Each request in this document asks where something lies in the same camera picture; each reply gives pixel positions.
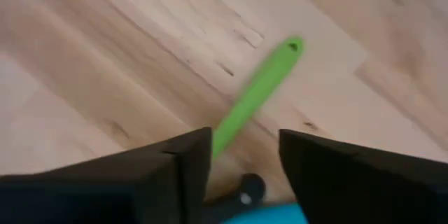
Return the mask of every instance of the blue object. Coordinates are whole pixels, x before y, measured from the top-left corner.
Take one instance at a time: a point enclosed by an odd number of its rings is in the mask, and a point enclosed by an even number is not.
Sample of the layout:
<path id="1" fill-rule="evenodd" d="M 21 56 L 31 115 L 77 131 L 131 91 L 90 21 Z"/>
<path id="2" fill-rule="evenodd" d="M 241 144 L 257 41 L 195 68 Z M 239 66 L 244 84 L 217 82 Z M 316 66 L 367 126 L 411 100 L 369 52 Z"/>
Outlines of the blue object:
<path id="1" fill-rule="evenodd" d="M 243 213 L 225 224 L 308 224 L 298 204 L 272 206 Z"/>

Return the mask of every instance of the green stick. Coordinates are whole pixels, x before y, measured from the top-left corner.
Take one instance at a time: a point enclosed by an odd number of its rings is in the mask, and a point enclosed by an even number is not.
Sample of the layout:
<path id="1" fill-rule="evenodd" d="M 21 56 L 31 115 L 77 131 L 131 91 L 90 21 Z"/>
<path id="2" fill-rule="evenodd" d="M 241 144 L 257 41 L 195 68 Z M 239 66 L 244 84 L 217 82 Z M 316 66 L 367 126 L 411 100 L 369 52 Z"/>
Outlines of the green stick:
<path id="1" fill-rule="evenodd" d="M 262 63 L 249 87 L 213 133 L 213 159 L 224 151 L 240 129 L 287 77 L 302 52 L 303 40 L 298 37 L 291 37 L 279 45 L 271 56 Z"/>

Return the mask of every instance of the green handle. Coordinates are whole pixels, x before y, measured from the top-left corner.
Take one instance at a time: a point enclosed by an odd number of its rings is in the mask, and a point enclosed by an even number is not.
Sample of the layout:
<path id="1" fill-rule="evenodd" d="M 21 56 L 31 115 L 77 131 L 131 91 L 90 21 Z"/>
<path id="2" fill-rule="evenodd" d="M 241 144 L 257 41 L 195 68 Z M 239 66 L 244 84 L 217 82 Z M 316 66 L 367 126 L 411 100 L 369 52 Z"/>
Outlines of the green handle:
<path id="1" fill-rule="evenodd" d="M 231 143 L 240 129 L 287 77 L 302 52 L 303 40 L 291 37 L 279 45 L 272 55 L 263 62 L 245 93 L 214 132 L 213 159 Z"/>

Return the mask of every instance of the wooden floor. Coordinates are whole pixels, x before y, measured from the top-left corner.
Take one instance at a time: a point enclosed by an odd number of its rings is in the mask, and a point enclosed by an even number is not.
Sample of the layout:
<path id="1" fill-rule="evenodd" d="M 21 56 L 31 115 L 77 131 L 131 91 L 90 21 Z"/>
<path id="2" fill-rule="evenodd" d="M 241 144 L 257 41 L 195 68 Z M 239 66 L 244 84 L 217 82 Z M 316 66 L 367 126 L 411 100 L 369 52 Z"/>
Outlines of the wooden floor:
<path id="1" fill-rule="evenodd" d="M 210 195 L 257 172 L 289 200 L 280 128 L 448 162 L 443 0 L 0 0 L 0 172 L 215 127 L 290 35 L 304 57 L 214 162 Z"/>

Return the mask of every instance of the black plastic piece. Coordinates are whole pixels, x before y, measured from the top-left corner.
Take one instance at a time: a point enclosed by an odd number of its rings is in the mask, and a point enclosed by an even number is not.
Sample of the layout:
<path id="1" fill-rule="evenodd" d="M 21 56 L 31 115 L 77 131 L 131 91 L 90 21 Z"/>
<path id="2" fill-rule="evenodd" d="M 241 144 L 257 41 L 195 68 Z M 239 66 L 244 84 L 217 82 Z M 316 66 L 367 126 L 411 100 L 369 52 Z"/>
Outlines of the black plastic piece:
<path id="1" fill-rule="evenodd" d="M 211 129 L 34 175 L 0 177 L 0 223 L 200 223 Z"/>
<path id="2" fill-rule="evenodd" d="M 257 174 L 245 174 L 238 189 L 207 202 L 202 223 L 218 224 L 246 211 L 257 209 L 263 203 L 266 185 Z"/>
<path id="3" fill-rule="evenodd" d="M 448 164 L 290 130 L 283 169 L 309 223 L 448 223 Z"/>

